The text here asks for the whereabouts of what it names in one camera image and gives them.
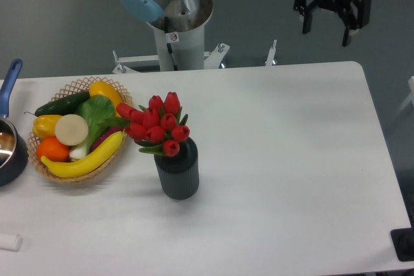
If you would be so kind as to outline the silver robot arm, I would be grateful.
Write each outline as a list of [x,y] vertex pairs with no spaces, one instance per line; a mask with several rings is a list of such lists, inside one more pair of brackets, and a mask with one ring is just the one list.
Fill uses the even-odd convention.
[[[303,21],[302,32],[311,31],[316,8],[334,12],[345,30],[342,46],[351,33],[369,23],[372,0],[294,0],[293,9]],[[204,27],[213,13],[212,0],[120,0],[135,18],[152,29],[161,71],[219,69],[230,47],[218,44],[211,52],[204,49]]]

